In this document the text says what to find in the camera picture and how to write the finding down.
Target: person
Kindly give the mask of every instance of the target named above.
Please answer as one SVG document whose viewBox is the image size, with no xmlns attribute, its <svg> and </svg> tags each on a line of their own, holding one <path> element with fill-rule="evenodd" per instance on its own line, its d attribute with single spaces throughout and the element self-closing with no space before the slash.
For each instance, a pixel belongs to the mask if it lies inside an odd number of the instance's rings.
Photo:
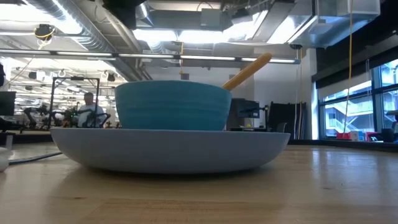
<svg viewBox="0 0 398 224">
<path fill-rule="evenodd" d="M 91 111 L 87 111 L 87 112 L 83 112 L 79 114 L 79 120 L 78 120 L 78 124 L 77 126 L 79 128 L 84 128 L 85 127 L 85 122 L 87 121 L 87 117 L 90 115 L 90 113 L 93 113 L 95 111 L 95 103 L 94 103 L 94 94 L 88 92 L 85 93 L 85 103 L 86 105 L 83 105 L 80 107 L 80 109 L 78 110 L 78 112 L 84 111 L 84 110 L 91 110 Z M 102 109 L 102 107 L 97 106 L 97 114 L 103 114 L 104 110 Z M 95 127 L 96 128 L 102 128 L 100 127 L 100 124 L 103 122 L 103 116 L 99 116 L 97 117 L 96 123 L 95 123 Z M 88 127 L 90 127 L 92 125 L 92 122 L 87 123 L 86 124 Z"/>
</svg>

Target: black cable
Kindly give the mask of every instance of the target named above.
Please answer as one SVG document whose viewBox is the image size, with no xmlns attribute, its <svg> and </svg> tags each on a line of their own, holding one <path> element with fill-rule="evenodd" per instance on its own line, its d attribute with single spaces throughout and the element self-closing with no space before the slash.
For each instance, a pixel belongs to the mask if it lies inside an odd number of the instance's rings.
<svg viewBox="0 0 398 224">
<path fill-rule="evenodd" d="M 62 154 L 62 152 L 56 152 L 56 153 L 51 153 L 51 154 L 47 154 L 47 155 L 43 155 L 43 156 L 34 156 L 34 157 L 23 158 L 23 159 L 11 159 L 8 161 L 8 163 L 10 166 L 24 164 L 24 163 L 34 162 L 37 160 L 46 159 L 46 158 L 61 155 L 61 154 Z"/>
</svg>

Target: white wall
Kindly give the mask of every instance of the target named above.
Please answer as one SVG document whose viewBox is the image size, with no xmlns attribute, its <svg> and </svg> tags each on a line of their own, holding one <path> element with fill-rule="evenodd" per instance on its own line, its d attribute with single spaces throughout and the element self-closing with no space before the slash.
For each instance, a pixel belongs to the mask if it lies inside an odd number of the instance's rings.
<svg viewBox="0 0 398 224">
<path fill-rule="evenodd" d="M 163 69 L 160 67 L 147 67 L 149 75 L 154 80 L 180 80 L 180 68 L 169 67 Z M 229 75 L 236 75 L 240 71 L 239 68 L 207 68 L 201 67 L 186 67 L 183 68 L 184 73 L 189 73 L 189 80 L 193 82 L 200 82 L 211 84 L 215 86 L 222 86 L 229 80 Z M 232 91 L 233 98 L 245 98 L 247 100 L 254 99 L 254 78 L 246 80 L 240 86 Z"/>
<path fill-rule="evenodd" d="M 268 64 L 254 74 L 254 100 L 260 106 L 274 103 L 295 103 L 297 65 Z M 264 123 L 264 114 L 254 125 Z"/>
<path fill-rule="evenodd" d="M 318 98 L 315 85 L 311 82 L 311 76 L 317 72 L 316 62 L 315 49 L 308 49 L 301 63 L 302 84 L 300 84 L 299 65 L 268 64 L 254 74 L 254 100 L 259 101 L 260 106 L 270 105 L 272 101 L 295 103 L 296 96 L 297 102 L 301 98 L 307 103 L 305 125 L 307 139 L 317 139 L 318 136 Z M 263 121 L 264 115 L 261 114 L 260 119 L 256 119 L 254 124 L 258 126 Z"/>
<path fill-rule="evenodd" d="M 307 139 L 316 139 L 318 136 L 318 98 L 311 76 L 316 73 L 316 51 L 308 49 L 302 60 L 302 101 L 307 103 L 307 119 L 305 136 Z M 300 67 L 288 64 L 268 64 L 260 69 L 250 79 L 246 80 L 232 91 L 234 98 L 245 98 L 260 102 L 260 106 L 275 103 L 295 103 L 296 88 L 298 87 L 297 101 L 300 101 L 300 79 L 296 77 Z M 162 69 L 147 67 L 147 71 L 154 80 L 180 80 L 180 68 Z M 221 86 L 229 80 L 229 75 L 239 73 L 238 68 L 207 68 L 187 67 L 184 73 L 190 74 L 190 81 Z M 264 121 L 264 114 L 254 120 L 259 126 Z"/>
</svg>

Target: large plate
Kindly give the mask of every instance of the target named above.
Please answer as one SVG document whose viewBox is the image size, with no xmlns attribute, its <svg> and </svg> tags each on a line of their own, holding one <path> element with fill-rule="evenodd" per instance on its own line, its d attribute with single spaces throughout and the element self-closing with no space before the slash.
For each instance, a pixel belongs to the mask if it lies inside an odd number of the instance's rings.
<svg viewBox="0 0 398 224">
<path fill-rule="evenodd" d="M 252 169 L 275 159 L 290 134 L 229 131 L 53 128 L 58 148 L 88 167 L 197 174 Z"/>
</svg>

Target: wooden spoon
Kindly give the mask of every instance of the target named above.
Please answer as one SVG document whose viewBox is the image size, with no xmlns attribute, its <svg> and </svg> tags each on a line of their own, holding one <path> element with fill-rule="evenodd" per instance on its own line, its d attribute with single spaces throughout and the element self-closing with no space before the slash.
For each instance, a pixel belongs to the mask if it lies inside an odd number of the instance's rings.
<svg viewBox="0 0 398 224">
<path fill-rule="evenodd" d="M 264 67 L 271 60 L 271 58 L 272 55 L 270 53 L 265 53 L 261 55 L 255 61 L 250 63 L 250 65 L 241 70 L 239 74 L 235 75 L 232 79 L 228 80 L 228 82 L 224 83 L 223 88 L 229 91 L 233 90 L 243 81 L 245 81 L 258 70 L 260 70 L 260 68 Z"/>
</svg>

